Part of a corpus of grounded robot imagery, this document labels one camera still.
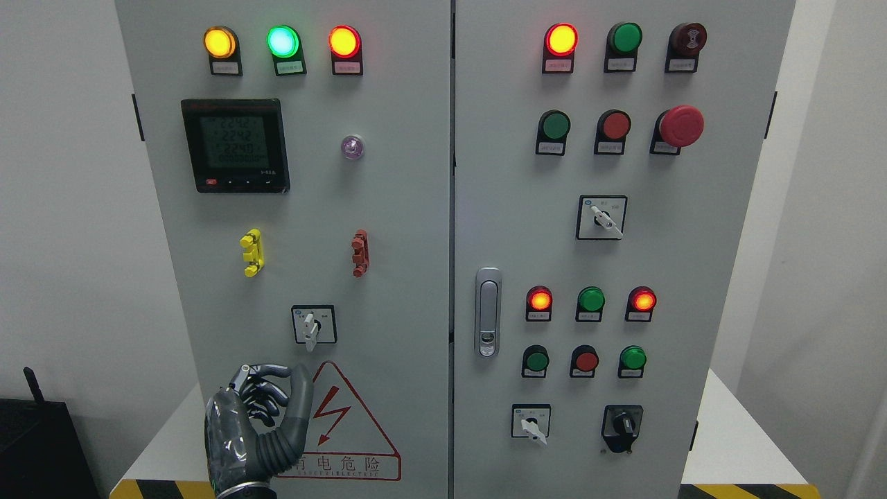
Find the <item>grey robotic humanoid hand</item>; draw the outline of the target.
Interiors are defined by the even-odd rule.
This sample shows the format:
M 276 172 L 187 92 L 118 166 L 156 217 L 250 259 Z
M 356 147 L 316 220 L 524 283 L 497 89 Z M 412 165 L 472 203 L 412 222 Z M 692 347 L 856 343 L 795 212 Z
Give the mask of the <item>grey robotic humanoid hand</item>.
M 213 492 L 291 469 L 306 444 L 313 382 L 304 365 L 242 365 L 206 407 L 204 442 Z

